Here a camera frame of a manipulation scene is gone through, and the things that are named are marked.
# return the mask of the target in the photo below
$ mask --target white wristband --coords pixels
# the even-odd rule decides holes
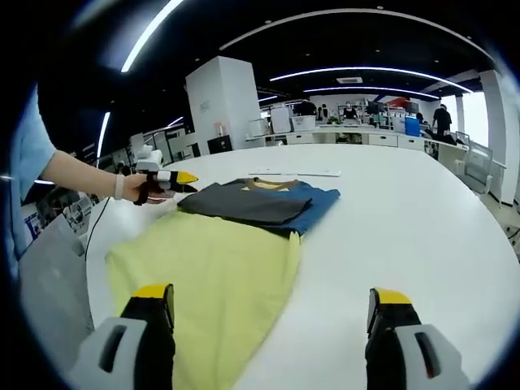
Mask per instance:
[[[124,176],[116,175],[115,176],[115,191],[114,191],[114,199],[116,201],[120,201],[123,197],[123,187],[124,187]]]

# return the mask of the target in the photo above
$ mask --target human hand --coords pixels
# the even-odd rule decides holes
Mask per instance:
[[[146,182],[146,175],[137,173],[135,175],[126,176],[124,178],[123,185],[123,199],[126,199],[130,202],[137,202],[139,200],[139,192],[141,189],[141,185]],[[149,191],[148,193],[148,201],[147,203],[152,203],[157,205],[158,203],[163,203],[167,199],[173,197],[173,193],[160,193],[157,191]]]

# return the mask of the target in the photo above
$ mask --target black ceiling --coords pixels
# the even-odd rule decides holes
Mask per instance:
[[[337,77],[360,76],[364,86],[413,91],[435,81],[378,71],[338,71],[275,82],[270,78],[319,67],[363,65],[450,77],[493,66],[483,53],[438,28],[396,16],[363,13],[300,19],[219,50],[232,39],[265,25],[266,20],[341,7],[377,6],[430,20],[488,46],[475,8],[472,12],[477,19],[470,19],[470,12],[461,5],[454,8],[439,1],[427,6],[425,2],[386,1],[184,0],[150,38],[131,71],[121,74],[119,69],[142,31],[139,26],[156,15],[167,0],[112,3],[52,51],[41,78],[45,124],[53,142],[65,150],[96,143],[106,111],[112,112],[103,148],[106,152],[125,144],[133,133],[160,128],[179,116],[189,117],[184,78],[216,55],[251,62],[257,86],[287,98],[300,98],[305,89],[339,86]],[[481,89],[478,80],[462,84]],[[431,93],[454,92],[456,89],[449,87]]]

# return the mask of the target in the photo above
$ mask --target office floor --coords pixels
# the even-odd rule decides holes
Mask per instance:
[[[491,195],[482,196],[480,200],[491,211],[507,236],[511,236],[520,228],[520,214],[517,212],[516,205],[499,207],[498,202]],[[514,252],[520,256],[520,243],[515,245]]]

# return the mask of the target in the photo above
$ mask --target led strip light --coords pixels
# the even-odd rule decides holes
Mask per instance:
[[[278,97],[277,95],[275,95],[275,96],[270,96],[270,97],[265,97],[265,98],[263,98],[263,99],[258,100],[258,102],[259,102],[259,103],[260,103],[260,102],[265,102],[265,101],[267,101],[267,100],[276,99],[277,97]]]
[[[278,76],[273,79],[270,79],[270,81],[278,81],[278,80],[288,79],[291,77],[311,75],[314,73],[338,72],[338,71],[379,71],[379,72],[402,73],[402,74],[406,74],[406,75],[422,77],[424,79],[440,81],[440,82],[446,83],[448,85],[452,85],[453,87],[462,89],[464,92],[473,93],[473,91],[471,89],[463,87],[462,85],[459,85],[457,83],[453,83],[452,81],[449,81],[446,79],[441,79],[440,77],[437,77],[437,76],[428,75],[427,73],[421,73],[420,71],[407,71],[405,69],[397,69],[394,67],[325,67],[325,68],[321,68],[321,69],[313,69],[311,71],[299,71],[297,73],[291,73],[291,74],[284,75],[284,76]]]
[[[173,126],[174,124],[176,124],[177,122],[179,122],[180,120],[184,119],[184,116],[181,116],[180,118],[177,118],[176,120],[174,120],[173,122],[171,122],[170,124],[168,124],[168,127],[170,126]]]
[[[121,68],[121,73],[126,73],[132,67],[134,61],[137,58],[137,55],[141,52],[143,47],[145,47],[146,42],[150,39],[152,34],[157,30],[157,27],[161,25],[161,23],[183,2],[184,0],[171,0],[168,2],[166,6],[154,17],[154,19],[149,23],[146,30],[141,34],[136,44],[133,46],[132,51],[128,55],[126,61],[124,62],[123,67]],[[101,127],[101,132],[99,134],[99,141],[97,142],[97,158],[101,157],[101,150],[103,145],[103,139],[105,138],[106,126],[108,125],[108,120],[111,117],[111,113],[107,112],[105,117],[103,118],[103,123]]]
[[[414,95],[421,95],[421,96],[424,96],[426,98],[440,99],[439,96],[430,95],[428,93],[414,92],[414,91],[408,91],[406,89],[386,88],[386,87],[331,87],[331,88],[306,89],[303,92],[310,93],[310,92],[322,92],[322,91],[336,91],[336,90],[341,90],[341,89],[378,89],[378,90],[383,90],[383,91],[412,93]]]

